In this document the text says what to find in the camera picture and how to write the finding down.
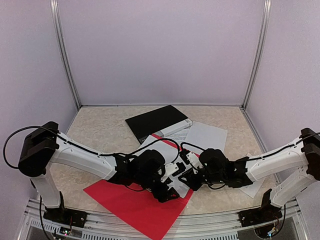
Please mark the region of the white sheet top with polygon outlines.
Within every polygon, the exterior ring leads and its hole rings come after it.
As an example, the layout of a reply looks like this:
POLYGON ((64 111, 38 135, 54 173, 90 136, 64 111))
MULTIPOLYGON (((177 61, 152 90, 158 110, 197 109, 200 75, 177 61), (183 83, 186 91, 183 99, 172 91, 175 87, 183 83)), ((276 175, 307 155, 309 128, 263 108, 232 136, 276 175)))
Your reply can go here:
MULTIPOLYGON (((140 146, 139 149, 142 149, 143 147, 150 145, 151 143, 153 143, 156 140, 159 140, 159 139, 153 135, 149 135, 146 138, 146 140, 142 143, 142 145, 140 146)), ((184 163, 184 161, 180 157, 178 157, 173 162, 173 160, 177 157, 178 149, 175 150, 175 149, 171 148, 168 144, 164 143, 164 140, 160 140, 160 141, 157 141, 157 142, 151 144, 150 146, 146 147, 141 152, 139 152, 139 154, 141 154, 145 150, 158 151, 163 156, 163 158, 165 160, 164 165, 169 164, 169 163, 177 163, 177 162, 184 163)), ((186 170, 183 173, 185 173, 185 172, 187 172, 187 170, 191 169, 190 165, 186 165, 185 163, 184 163, 184 165, 186 166, 186 170)), ((183 173, 181 173, 175 177, 170 177, 165 182, 160 181, 161 183, 166 184, 169 187, 173 187, 179 193, 180 198, 185 198, 188 191, 190 190, 190 188, 187 185, 185 185, 184 183, 182 183, 178 180, 178 177, 180 175, 182 175, 183 173)))

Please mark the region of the red folder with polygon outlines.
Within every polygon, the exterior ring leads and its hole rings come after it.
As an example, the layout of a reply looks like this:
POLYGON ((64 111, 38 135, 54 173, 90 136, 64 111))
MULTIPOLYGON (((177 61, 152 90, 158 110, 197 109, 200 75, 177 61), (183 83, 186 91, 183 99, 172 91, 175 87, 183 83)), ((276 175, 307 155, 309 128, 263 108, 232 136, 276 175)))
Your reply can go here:
MULTIPOLYGON (((158 140, 145 146, 148 147, 165 138, 152 134, 158 140)), ((86 187, 84 192, 105 209, 129 224, 152 240, 161 240, 169 231, 178 216, 185 209, 193 190, 189 189, 185 198, 177 198, 159 202, 153 194, 138 184, 129 187, 99 180, 86 187)))

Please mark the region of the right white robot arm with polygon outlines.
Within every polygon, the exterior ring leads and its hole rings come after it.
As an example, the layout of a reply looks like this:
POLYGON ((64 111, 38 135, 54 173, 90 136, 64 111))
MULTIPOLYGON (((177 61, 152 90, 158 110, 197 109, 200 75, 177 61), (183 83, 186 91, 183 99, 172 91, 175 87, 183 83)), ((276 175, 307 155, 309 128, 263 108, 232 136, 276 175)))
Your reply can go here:
POLYGON ((257 156, 230 161, 219 149, 208 148, 196 156, 183 151, 189 167, 178 179, 193 191, 202 185, 222 183, 242 188, 275 173, 295 168, 285 181, 265 194, 267 202, 256 210, 256 218, 266 222, 290 199, 320 179, 320 134, 310 128, 292 142, 257 156))

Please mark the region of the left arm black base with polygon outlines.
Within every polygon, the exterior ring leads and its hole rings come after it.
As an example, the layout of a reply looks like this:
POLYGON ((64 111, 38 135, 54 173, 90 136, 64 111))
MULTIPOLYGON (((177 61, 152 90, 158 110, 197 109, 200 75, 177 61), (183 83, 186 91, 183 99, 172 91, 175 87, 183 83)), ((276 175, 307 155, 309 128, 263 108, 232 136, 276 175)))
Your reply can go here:
POLYGON ((82 210, 66 208, 62 192, 59 192, 60 205, 57 208, 45 207, 44 219, 70 227, 84 228, 88 213, 82 210))

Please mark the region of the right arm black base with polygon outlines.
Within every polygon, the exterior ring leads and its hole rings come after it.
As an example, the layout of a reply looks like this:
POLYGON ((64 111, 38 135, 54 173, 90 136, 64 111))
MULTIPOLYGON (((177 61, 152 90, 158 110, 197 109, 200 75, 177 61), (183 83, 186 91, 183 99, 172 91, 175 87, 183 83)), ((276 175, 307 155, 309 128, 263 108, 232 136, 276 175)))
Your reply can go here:
POLYGON ((271 205, 271 191, 272 189, 270 188, 263 194, 260 207, 242 210, 238 213, 242 227, 279 220, 283 216, 281 207, 271 205))

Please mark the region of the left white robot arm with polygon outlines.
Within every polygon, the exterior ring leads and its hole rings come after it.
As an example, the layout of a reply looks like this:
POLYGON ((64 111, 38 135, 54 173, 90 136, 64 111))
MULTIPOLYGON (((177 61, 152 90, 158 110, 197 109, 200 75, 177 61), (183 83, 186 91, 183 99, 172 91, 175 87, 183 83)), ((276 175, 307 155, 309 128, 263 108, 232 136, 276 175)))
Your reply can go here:
POLYGON ((96 175, 109 183, 129 187, 135 183, 148 190, 160 203, 180 197, 172 183, 167 183, 170 170, 163 155, 143 147, 131 153, 103 153, 81 145, 58 130, 50 121, 43 126, 31 126, 21 150, 19 171, 30 177, 50 214, 63 223, 70 211, 63 206, 63 196, 50 174, 48 164, 58 163, 96 175))

